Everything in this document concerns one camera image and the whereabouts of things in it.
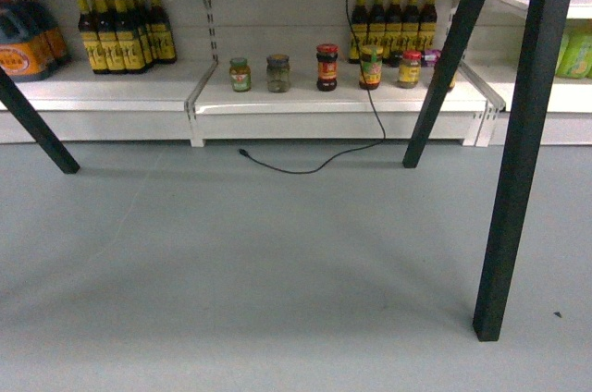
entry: black metal leg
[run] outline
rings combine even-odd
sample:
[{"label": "black metal leg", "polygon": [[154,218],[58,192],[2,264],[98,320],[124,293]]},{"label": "black metal leg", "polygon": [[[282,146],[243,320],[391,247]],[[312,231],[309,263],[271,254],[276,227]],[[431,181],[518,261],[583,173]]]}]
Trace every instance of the black metal leg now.
[{"label": "black metal leg", "polygon": [[473,327],[497,341],[570,0],[530,0]]},{"label": "black metal leg", "polygon": [[473,28],[485,1],[461,0],[459,3],[458,10],[450,26],[450,33],[442,49],[442,56],[434,70],[434,77],[427,90],[422,111],[417,118],[411,141],[403,158],[403,166],[406,168],[416,168],[417,163],[419,163],[419,158],[421,158],[426,147],[429,135],[436,123],[436,118],[442,104],[444,104],[444,98],[448,93],[452,77],[461,63],[464,50],[469,43]]},{"label": "black metal leg", "polygon": [[64,173],[79,171],[78,163],[1,67],[0,101]]}]

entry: gray floor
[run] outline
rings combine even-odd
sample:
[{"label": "gray floor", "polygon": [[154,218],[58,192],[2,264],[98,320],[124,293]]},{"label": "gray floor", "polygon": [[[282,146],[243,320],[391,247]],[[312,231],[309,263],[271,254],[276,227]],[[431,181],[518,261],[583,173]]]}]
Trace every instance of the gray floor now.
[{"label": "gray floor", "polygon": [[[501,148],[0,147],[2,391],[592,390],[592,148],[544,148],[498,343],[471,329]],[[554,313],[561,312],[562,318]]]}]

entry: pickle jar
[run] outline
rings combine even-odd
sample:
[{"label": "pickle jar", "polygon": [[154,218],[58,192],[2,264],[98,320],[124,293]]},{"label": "pickle jar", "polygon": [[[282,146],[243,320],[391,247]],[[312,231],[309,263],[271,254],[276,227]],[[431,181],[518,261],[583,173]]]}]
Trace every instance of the pickle jar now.
[{"label": "pickle jar", "polygon": [[380,85],[382,77],[383,48],[377,45],[365,45],[360,51],[360,88],[375,90]]},{"label": "pickle jar", "polygon": [[403,53],[403,59],[399,65],[399,79],[397,85],[402,89],[412,89],[419,82],[419,74],[422,69],[422,54],[414,50]]},{"label": "pickle jar", "polygon": [[251,68],[246,58],[230,59],[230,82],[235,92],[248,92],[251,89]]},{"label": "pickle jar", "polygon": [[267,57],[267,89],[272,93],[285,93],[290,89],[290,57]]}]

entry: green jar lid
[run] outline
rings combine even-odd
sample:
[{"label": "green jar lid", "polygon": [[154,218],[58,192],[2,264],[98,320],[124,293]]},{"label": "green jar lid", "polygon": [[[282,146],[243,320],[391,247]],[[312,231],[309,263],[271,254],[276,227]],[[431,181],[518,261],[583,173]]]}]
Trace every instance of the green jar lid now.
[{"label": "green jar lid", "polygon": [[246,57],[233,57],[230,59],[230,64],[233,67],[245,67],[247,65]]}]

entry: chili sauce jar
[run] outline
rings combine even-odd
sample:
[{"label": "chili sauce jar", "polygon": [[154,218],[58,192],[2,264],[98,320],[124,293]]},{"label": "chili sauce jar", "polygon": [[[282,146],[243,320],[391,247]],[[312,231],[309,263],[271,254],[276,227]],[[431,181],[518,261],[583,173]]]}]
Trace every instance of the chili sauce jar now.
[{"label": "chili sauce jar", "polygon": [[377,45],[365,45],[360,52],[360,88],[375,90],[380,85],[382,77],[383,48]]},{"label": "chili sauce jar", "polygon": [[399,65],[399,79],[397,85],[402,89],[412,89],[419,82],[419,74],[422,70],[422,54],[414,50],[403,53],[403,59]]},{"label": "chili sauce jar", "polygon": [[318,81],[316,88],[321,92],[332,92],[337,87],[337,57],[339,48],[334,43],[316,46],[318,60]]}]

